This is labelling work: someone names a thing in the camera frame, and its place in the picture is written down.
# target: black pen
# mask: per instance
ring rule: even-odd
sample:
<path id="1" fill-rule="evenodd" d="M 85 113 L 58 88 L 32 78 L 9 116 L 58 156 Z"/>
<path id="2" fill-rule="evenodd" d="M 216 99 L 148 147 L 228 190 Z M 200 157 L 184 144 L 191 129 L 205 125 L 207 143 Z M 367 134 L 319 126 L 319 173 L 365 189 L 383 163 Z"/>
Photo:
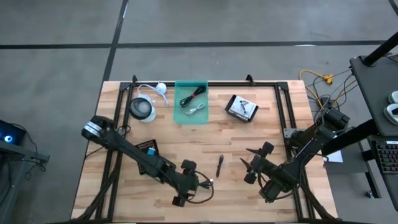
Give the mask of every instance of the black pen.
<path id="1" fill-rule="evenodd" d="M 220 176 L 220 169 L 221 169 L 221 165 L 222 165 L 223 161 L 224 161 L 224 156 L 220 155 L 220 158 L 218 159 L 216 177 Z"/>

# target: concrete floor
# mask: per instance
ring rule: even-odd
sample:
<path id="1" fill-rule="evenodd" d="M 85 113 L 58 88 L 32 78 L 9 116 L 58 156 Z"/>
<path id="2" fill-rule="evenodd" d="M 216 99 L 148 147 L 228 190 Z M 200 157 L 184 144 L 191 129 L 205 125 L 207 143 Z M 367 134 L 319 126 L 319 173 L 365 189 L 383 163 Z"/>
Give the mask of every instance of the concrete floor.
<path id="1" fill-rule="evenodd" d="M 0 0 L 0 45 L 111 43 L 122 0 Z M 120 36 L 128 42 L 385 40 L 398 30 L 387 0 L 130 0 Z M 295 80 L 303 69 L 346 70 L 376 45 L 118 49 L 110 80 Z M 51 155 L 17 200 L 12 223 L 68 220 L 87 142 L 80 129 L 95 112 L 109 49 L 0 50 L 0 119 L 25 126 Z M 317 85 L 320 94 L 332 86 Z M 313 76 L 306 75 L 310 84 Z M 370 118 L 359 88 L 342 112 Z M 373 164 L 382 198 L 363 197 L 364 175 L 329 175 L 339 217 L 395 223 L 398 213 Z"/>

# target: wooden tabletop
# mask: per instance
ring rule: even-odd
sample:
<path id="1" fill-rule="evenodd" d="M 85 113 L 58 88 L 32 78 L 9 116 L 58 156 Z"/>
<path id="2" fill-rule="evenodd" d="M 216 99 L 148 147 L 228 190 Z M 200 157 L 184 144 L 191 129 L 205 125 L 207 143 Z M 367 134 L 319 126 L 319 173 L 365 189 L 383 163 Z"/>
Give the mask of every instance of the wooden tabletop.
<path id="1" fill-rule="evenodd" d="M 312 114 L 302 81 L 287 81 L 298 128 L 309 127 Z M 96 114 L 113 119 L 120 82 L 105 82 L 99 98 Z M 209 120 L 207 124 L 177 124 L 173 119 L 174 88 L 168 88 L 165 106 L 161 96 L 148 88 L 141 88 L 155 100 L 157 117 L 151 123 L 142 123 L 129 118 L 131 132 L 126 139 L 133 144 L 156 139 L 159 152 L 174 162 L 178 171 L 184 159 L 197 163 L 197 170 L 214 179 L 215 194 L 209 202 L 194 205 L 186 203 L 183 208 L 172 205 L 176 195 L 173 188 L 159 184 L 147 175 L 139 175 L 137 164 L 123 156 L 121 176 L 114 211 L 114 222 L 289 222 L 296 221 L 293 197 L 265 203 L 258 194 L 257 184 L 243 181 L 246 168 L 239 158 L 251 161 L 253 154 L 245 148 L 257 149 L 265 141 L 275 149 L 267 158 L 275 164 L 286 160 L 275 91 L 272 87 L 209 87 Z M 224 108 L 232 94 L 259 105 L 253 121 L 243 123 Z M 123 99 L 123 114 L 127 97 Z M 284 102 L 285 119 L 289 123 Z M 87 153 L 99 148 L 89 143 Z M 224 162 L 219 178 L 215 177 L 220 155 Z M 72 218 L 81 215 L 94 199 L 101 185 L 106 150 L 102 149 L 88 157 L 81 173 Z M 333 216 L 337 216 L 326 170 L 320 157 L 314 157 L 306 166 L 312 192 Z M 209 196 L 210 191 L 200 188 L 195 200 Z M 303 193 L 300 194 L 305 217 L 307 211 Z M 103 214 L 108 211 L 108 201 Z"/>

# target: teal plastic bin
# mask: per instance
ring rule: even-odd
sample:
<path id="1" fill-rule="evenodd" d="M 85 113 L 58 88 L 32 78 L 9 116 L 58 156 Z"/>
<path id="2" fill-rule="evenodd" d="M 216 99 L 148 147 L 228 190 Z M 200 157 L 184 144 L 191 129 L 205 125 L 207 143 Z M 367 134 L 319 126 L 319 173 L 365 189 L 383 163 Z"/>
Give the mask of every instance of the teal plastic bin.
<path id="1" fill-rule="evenodd" d="M 206 92 L 194 97 L 187 107 L 180 106 L 180 100 L 190 96 L 199 86 L 206 86 Z M 197 110 L 193 115 L 186 115 L 185 112 L 196 108 L 200 103 L 205 107 Z M 204 80 L 177 80 L 174 91 L 174 120 L 178 124 L 205 124 L 209 119 L 208 108 L 208 83 Z"/>

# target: blue light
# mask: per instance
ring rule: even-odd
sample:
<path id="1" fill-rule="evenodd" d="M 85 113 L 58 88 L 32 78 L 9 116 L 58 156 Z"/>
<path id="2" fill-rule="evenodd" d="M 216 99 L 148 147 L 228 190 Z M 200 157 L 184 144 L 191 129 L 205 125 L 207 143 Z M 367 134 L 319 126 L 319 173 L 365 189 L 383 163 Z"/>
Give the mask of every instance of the blue light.
<path id="1" fill-rule="evenodd" d="M 4 137 L 5 142 L 11 142 L 12 141 L 12 137 L 11 136 L 6 136 Z"/>

